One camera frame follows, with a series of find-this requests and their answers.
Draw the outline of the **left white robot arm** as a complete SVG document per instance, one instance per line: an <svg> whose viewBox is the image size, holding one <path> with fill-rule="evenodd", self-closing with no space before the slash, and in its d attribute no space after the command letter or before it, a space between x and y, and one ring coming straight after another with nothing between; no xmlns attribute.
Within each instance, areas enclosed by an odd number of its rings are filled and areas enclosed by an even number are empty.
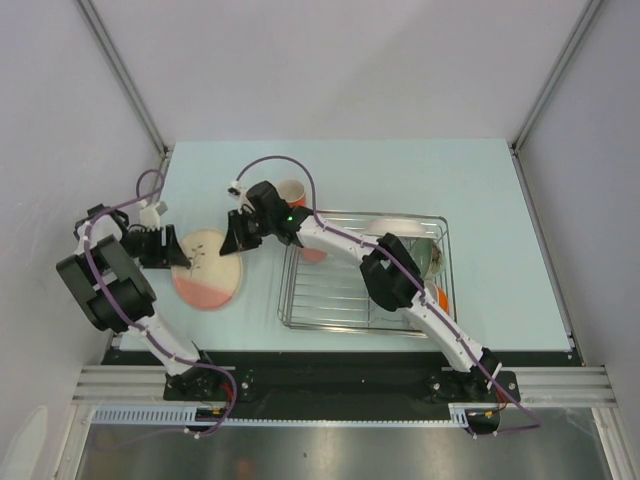
<svg viewBox="0 0 640 480"><path fill-rule="evenodd" d="M166 388L182 398L207 400L222 386L207 354L175 332L155 307L145 269L191 267L172 224L132 224L129 216L98 204L74 225L75 252L56 271L89 322L99 331L134 333L165 366Z"/></svg>

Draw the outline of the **beige pink floral plate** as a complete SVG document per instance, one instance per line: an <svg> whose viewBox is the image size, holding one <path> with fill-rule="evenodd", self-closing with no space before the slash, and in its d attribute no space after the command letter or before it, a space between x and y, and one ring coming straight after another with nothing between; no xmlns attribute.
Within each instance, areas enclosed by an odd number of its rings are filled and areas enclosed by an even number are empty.
<svg viewBox="0 0 640 480"><path fill-rule="evenodd" d="M173 286L181 300L201 311L214 311L229 304L238 293L243 264L238 254L220 256L224 235L201 229L187 234L180 246L189 267L173 266Z"/></svg>

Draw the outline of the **green ceramic bowl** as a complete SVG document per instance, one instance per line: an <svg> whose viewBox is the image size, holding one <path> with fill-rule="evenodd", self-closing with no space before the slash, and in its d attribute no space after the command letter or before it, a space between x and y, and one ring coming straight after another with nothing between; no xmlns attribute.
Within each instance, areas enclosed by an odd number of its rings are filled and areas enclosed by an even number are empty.
<svg viewBox="0 0 640 480"><path fill-rule="evenodd" d="M410 248L410 255L423 279L432 279L442 273L445 258L435 239L418 238Z"/></svg>

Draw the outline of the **orange and white bowl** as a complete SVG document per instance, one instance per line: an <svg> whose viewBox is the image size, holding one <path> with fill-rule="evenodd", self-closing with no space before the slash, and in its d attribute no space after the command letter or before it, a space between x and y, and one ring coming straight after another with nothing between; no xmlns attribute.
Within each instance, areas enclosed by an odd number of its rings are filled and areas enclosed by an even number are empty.
<svg viewBox="0 0 640 480"><path fill-rule="evenodd" d="M429 291L438 306L446 313L449 313L449 300L444 290L437 283L430 280L425 282L425 289Z"/></svg>

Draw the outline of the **orange ceramic mug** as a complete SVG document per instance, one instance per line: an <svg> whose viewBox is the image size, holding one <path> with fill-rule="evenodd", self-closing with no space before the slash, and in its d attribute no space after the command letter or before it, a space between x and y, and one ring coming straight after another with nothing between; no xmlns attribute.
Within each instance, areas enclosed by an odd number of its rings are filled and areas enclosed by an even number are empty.
<svg viewBox="0 0 640 480"><path fill-rule="evenodd" d="M292 208L307 205L305 187L299 180L283 180L276 185L276 190L278 195Z"/></svg>

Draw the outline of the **pink plastic cup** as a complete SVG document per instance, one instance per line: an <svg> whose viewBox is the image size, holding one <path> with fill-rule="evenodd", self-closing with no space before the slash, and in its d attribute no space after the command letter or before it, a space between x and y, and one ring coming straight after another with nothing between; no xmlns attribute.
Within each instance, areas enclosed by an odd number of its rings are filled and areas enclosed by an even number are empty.
<svg viewBox="0 0 640 480"><path fill-rule="evenodd" d="M313 248L303 248L301 250L302 258L311 264L317 264L327 257L327 253L322 250Z"/></svg>

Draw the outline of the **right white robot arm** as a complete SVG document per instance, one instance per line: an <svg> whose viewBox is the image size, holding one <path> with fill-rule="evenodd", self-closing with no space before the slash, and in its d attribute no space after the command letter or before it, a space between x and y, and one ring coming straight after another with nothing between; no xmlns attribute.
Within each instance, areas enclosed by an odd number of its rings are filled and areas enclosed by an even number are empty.
<svg viewBox="0 0 640 480"><path fill-rule="evenodd" d="M268 181L244 188L234 180L228 193L238 206L228 212L221 256L256 249L273 236L286 246L340 259L359 269L368 296L378 307L400 312L435 342L450 367L463 373L461 388L469 399L484 401L496 391L501 361L464 333L427 291L418 266L397 236L353 233L313 209L292 207Z"/></svg>

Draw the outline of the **aluminium frame profile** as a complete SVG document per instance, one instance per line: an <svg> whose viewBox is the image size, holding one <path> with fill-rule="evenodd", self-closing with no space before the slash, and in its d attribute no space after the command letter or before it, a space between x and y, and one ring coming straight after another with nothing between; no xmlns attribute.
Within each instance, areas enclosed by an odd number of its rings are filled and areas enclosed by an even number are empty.
<svg viewBox="0 0 640 480"><path fill-rule="evenodd" d="M609 408L617 405L603 367L512 367L521 403L528 407ZM163 398L161 366L86 366L72 401L96 405L178 405Z"/></svg>

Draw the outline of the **white ceramic plate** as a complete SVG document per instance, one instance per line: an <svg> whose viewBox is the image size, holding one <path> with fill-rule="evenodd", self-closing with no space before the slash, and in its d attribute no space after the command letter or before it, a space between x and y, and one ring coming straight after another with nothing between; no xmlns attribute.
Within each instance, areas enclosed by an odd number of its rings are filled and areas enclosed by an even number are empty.
<svg viewBox="0 0 640 480"><path fill-rule="evenodd" d="M371 220L364 232L382 237L387 233L403 238L430 238L430 232L418 221L406 218L376 218Z"/></svg>

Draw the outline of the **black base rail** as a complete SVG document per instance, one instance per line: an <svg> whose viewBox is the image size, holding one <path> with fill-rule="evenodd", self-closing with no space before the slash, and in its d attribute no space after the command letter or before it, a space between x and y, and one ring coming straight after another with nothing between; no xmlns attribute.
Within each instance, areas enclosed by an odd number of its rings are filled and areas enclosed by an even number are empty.
<svg viewBox="0 0 640 480"><path fill-rule="evenodd" d="M163 398L201 404L221 416L280 420L436 420L453 403L493 406L520 396L512 367L574 367L566 353L503 352L498 393L490 384L446 366L434 352L214 352L230 371L204 397Z"/></svg>

